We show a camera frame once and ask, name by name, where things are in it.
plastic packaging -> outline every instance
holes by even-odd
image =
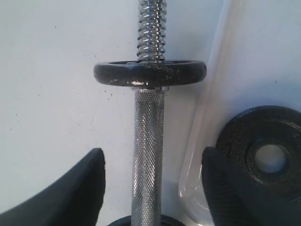
[[[223,126],[251,107],[301,110],[300,8],[301,1],[224,1],[179,182],[181,204],[199,225],[214,225],[201,159]]]

black weight plate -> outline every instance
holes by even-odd
[[[108,226],[131,226],[131,216],[127,216],[119,220],[116,220],[113,223],[109,224]],[[162,215],[161,226],[185,226],[185,225],[174,218]]]
[[[196,83],[206,74],[206,65],[202,61],[164,61],[160,64],[122,61],[99,63],[94,67],[94,76],[102,84],[148,89]]]
[[[286,162],[275,173],[261,171],[256,151],[265,145],[284,150]],[[216,148],[244,172],[277,194],[294,200],[301,193],[301,113],[280,106],[260,106],[234,117],[220,133]]]

white surface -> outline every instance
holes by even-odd
[[[200,178],[201,154],[215,145],[225,123],[260,105],[301,110],[301,1],[232,3],[221,48],[209,62],[206,88],[200,91],[179,185],[182,204],[200,225],[212,225]]]
[[[222,0],[168,1],[168,59],[208,60]],[[0,3],[0,212],[35,195],[93,147],[106,157],[99,226],[130,214],[134,94],[93,78],[136,59],[137,0]],[[185,218],[178,180],[200,85],[166,97],[163,213]]]

weight plate center hole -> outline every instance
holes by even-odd
[[[265,145],[256,151],[255,164],[265,173],[279,172],[285,163],[285,152],[277,145]]]

white background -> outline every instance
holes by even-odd
[[[222,0],[169,0],[167,59],[207,62]],[[134,94],[93,78],[135,60],[137,0],[0,1],[0,212],[53,183],[93,147],[106,157],[98,225],[129,215]],[[166,97],[163,213],[191,222],[178,180],[200,84]]]

